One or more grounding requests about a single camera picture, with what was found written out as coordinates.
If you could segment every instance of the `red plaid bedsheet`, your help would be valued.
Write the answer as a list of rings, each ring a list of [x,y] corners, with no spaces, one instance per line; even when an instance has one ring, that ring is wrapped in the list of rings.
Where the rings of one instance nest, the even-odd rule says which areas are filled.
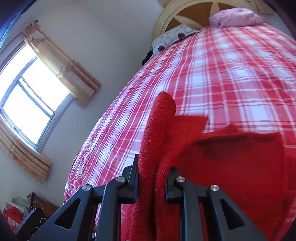
[[[279,131],[293,153],[295,89],[293,39],[268,25],[206,27],[150,59],[120,92],[77,154],[65,198],[84,184],[106,184],[133,163],[161,91],[175,99],[176,115],[208,115],[205,132],[230,123],[245,131]],[[295,218],[296,202],[294,209],[286,229]]]

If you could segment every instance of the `headboard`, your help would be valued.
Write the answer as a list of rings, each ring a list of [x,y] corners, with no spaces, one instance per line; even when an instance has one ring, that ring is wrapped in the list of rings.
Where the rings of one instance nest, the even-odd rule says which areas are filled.
[[[209,17],[220,10],[242,7],[254,10],[245,0],[174,0],[158,16],[153,39],[180,24],[194,29],[209,25]]]

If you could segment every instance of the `window frame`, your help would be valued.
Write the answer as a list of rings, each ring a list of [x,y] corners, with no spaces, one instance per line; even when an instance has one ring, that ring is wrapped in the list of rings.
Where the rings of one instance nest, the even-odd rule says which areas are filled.
[[[5,69],[7,64],[14,58],[15,55],[18,54],[18,52],[26,46],[26,43],[22,41],[20,44],[17,45],[17,47],[7,56],[7,58],[4,60],[4,62],[0,65],[0,73],[2,70]],[[0,100],[0,115],[3,117],[3,119],[7,122],[8,126],[22,139],[24,140],[29,146],[31,146],[33,149],[35,149],[38,152],[41,152],[43,149],[46,141],[48,140],[48,137],[50,133],[52,132],[54,126],[60,119],[61,115],[63,112],[66,110],[66,108],[69,106],[69,104],[72,102],[74,99],[72,94],[69,93],[66,98],[61,102],[61,104],[58,106],[58,108],[54,111],[52,108],[46,104],[45,101],[42,100],[42,98],[37,95],[37,93],[30,87],[30,85],[26,82],[24,77],[22,76],[23,73],[38,59],[37,56],[35,56],[33,59],[31,59],[26,66],[18,73],[18,75],[15,77],[15,79],[12,81],[8,89],[6,90],[4,96]],[[19,79],[22,79],[27,86],[30,88],[30,90],[43,102],[52,112],[53,114],[50,116],[49,113],[31,96],[30,93],[25,89],[25,87],[21,84]],[[4,111],[3,107],[5,105],[5,102],[9,98],[11,92],[14,90],[14,88],[19,85],[22,90],[25,92],[25,94],[38,106],[38,108],[43,111],[49,118],[50,120],[48,121],[47,125],[45,126],[42,134],[39,137],[39,140],[37,144],[32,142],[14,123],[13,121],[9,118],[9,116],[6,114]]]

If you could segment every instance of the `curved headboard frame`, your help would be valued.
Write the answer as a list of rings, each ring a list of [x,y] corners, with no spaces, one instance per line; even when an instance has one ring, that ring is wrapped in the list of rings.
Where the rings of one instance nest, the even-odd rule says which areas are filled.
[[[167,30],[167,27],[173,18],[195,29],[203,27],[199,23],[196,23],[195,21],[189,18],[186,18],[184,16],[179,16],[178,13],[189,6],[199,4],[199,3],[207,3],[207,2],[213,3],[210,10],[209,17],[213,16],[215,13],[220,11],[218,3],[230,5],[232,7],[248,8],[253,11],[256,11],[252,7],[252,5],[247,3],[245,0],[174,0],[170,2],[164,8],[163,12],[158,16],[155,23],[154,30],[153,30],[152,39],[155,39],[161,34],[163,34]]]

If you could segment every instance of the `pink pillow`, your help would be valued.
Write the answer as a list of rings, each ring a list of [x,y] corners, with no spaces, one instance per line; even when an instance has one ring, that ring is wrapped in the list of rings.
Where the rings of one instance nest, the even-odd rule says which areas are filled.
[[[217,28],[244,27],[263,24],[263,19],[247,8],[230,8],[209,17],[210,25]]]

